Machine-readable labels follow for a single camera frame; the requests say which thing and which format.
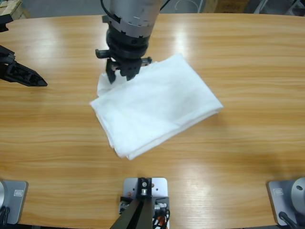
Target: robotic arm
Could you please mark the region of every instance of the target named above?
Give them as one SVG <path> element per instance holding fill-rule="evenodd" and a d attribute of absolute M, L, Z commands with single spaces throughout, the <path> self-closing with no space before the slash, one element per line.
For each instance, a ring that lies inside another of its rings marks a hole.
<path fill-rule="evenodd" d="M 110 83 L 115 81 L 115 70 L 120 70 L 127 80 L 139 73 L 141 66 L 152 62 L 150 57 L 142 59 L 160 12 L 162 0 L 111 0 L 103 23 L 108 23 L 107 44 L 109 50 L 95 51 L 97 58 L 107 59 L 106 72 Z"/>

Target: wooden table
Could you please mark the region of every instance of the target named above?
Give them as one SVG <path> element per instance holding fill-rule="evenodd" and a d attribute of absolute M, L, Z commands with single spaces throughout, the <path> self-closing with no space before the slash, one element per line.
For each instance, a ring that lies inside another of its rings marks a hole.
<path fill-rule="evenodd" d="M 109 228 L 127 177 L 165 177 L 173 229 L 275 224 L 266 183 L 305 176 L 305 18 L 160 15 L 147 56 L 184 55 L 223 103 L 133 161 L 89 102 L 105 61 L 100 16 L 20 20 L 0 34 L 49 86 L 0 81 L 0 177 L 26 180 L 21 223 Z"/>

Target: metal plate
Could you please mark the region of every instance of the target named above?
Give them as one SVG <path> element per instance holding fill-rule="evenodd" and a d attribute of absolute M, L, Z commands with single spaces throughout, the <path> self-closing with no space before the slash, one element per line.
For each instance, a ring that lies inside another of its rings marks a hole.
<path fill-rule="evenodd" d="M 135 198 L 137 193 L 138 178 L 127 178 L 124 180 L 123 196 L 127 198 Z M 153 197 L 168 197 L 167 180 L 165 178 L 152 178 L 152 196 Z M 167 228 L 170 229 L 170 221 L 167 223 Z"/>
<path fill-rule="evenodd" d="M 2 182 L 5 186 L 5 199 L 3 205 L 10 208 L 8 223 L 16 224 L 21 217 L 28 183 L 25 181 L 9 180 L 3 180 Z"/>
<path fill-rule="evenodd" d="M 274 218 L 281 226 L 287 225 L 278 216 L 281 211 L 285 212 L 288 217 L 296 223 L 295 213 L 289 205 L 289 200 L 291 199 L 291 187 L 293 183 L 294 180 L 271 181 L 268 183 L 269 195 L 271 197 L 271 203 L 274 210 Z"/>

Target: white towel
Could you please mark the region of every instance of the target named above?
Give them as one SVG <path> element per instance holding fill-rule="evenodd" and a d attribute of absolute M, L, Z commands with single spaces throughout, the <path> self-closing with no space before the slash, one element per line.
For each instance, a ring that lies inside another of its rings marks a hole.
<path fill-rule="evenodd" d="M 119 157 L 134 159 L 223 107 L 180 55 L 143 67 L 133 80 L 100 76 L 91 105 Z"/>

